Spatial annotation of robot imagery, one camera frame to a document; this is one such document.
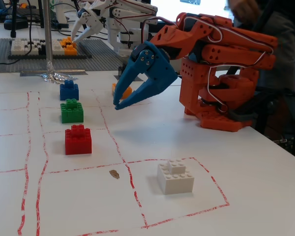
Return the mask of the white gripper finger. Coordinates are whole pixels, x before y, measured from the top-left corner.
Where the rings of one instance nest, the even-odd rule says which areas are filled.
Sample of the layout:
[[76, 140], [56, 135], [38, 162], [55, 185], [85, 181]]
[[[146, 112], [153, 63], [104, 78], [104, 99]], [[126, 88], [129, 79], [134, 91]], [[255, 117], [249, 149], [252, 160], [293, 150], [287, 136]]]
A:
[[76, 37], [76, 33], [78, 32], [80, 27], [87, 22], [87, 20], [89, 19], [89, 16], [90, 16], [89, 13], [81, 13], [77, 15], [77, 19], [71, 31], [71, 37]]
[[86, 39], [89, 36], [92, 36], [92, 35], [96, 34], [96, 31], [94, 29], [91, 29], [90, 27], [87, 27], [82, 33], [80, 33], [77, 36], [76, 33], [78, 32], [80, 27], [81, 26], [76, 25], [72, 29], [72, 42], [79, 42], [79, 41], [81, 41], [83, 39]]

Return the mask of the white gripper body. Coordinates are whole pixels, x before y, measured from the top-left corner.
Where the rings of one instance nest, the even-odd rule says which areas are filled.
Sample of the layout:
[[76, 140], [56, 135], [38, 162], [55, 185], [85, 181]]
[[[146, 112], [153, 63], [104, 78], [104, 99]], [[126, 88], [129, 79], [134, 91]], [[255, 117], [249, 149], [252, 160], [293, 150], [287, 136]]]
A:
[[92, 4], [89, 4], [88, 2], [85, 3], [83, 8], [79, 10], [78, 14], [90, 14], [89, 19], [84, 24], [86, 25], [86, 28], [90, 27], [96, 31], [96, 34], [98, 34], [104, 28], [106, 21], [104, 15], [106, 11], [109, 10], [112, 3], [112, 0], [95, 0]]

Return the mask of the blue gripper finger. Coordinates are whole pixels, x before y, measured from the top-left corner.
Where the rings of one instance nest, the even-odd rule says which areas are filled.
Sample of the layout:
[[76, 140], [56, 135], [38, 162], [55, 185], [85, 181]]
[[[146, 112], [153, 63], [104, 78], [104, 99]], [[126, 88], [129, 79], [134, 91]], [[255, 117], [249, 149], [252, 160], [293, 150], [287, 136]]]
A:
[[116, 110], [121, 110], [147, 98], [153, 97], [163, 92], [156, 80], [147, 79], [139, 88], [133, 91], [126, 99], [121, 100], [125, 90], [129, 87], [131, 81], [120, 79], [117, 82], [114, 92], [114, 105]]
[[135, 49], [120, 79], [134, 81], [139, 74], [146, 73], [156, 62], [157, 54], [151, 49]]

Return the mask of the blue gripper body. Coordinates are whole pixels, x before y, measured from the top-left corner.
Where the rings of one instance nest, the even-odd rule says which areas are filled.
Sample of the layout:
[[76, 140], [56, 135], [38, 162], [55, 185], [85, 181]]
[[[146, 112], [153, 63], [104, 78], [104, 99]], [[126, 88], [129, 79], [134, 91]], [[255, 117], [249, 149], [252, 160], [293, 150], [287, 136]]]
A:
[[147, 76], [136, 94], [160, 94], [177, 79], [166, 51], [148, 41], [137, 46], [130, 58], [138, 73]]

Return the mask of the person hand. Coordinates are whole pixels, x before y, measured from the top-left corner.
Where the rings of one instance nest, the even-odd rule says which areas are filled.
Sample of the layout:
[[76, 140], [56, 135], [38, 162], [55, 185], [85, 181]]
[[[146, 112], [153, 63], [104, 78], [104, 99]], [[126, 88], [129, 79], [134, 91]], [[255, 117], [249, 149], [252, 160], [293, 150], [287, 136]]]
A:
[[260, 15], [255, 0], [228, 0], [228, 6], [234, 17], [245, 24], [256, 23]]

